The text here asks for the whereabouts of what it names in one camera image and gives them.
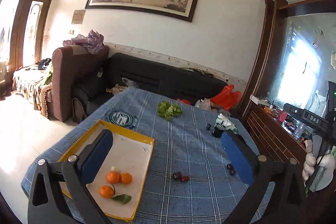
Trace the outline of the right hand white glove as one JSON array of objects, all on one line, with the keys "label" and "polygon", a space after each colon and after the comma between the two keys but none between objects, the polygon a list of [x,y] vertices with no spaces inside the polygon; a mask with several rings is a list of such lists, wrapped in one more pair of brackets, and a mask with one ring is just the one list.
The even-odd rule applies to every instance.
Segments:
[{"label": "right hand white glove", "polygon": [[330,149],[324,155],[315,156],[313,153],[313,142],[306,140],[304,144],[306,147],[306,158],[302,171],[303,182],[311,192],[323,190],[333,180],[335,157]]}]

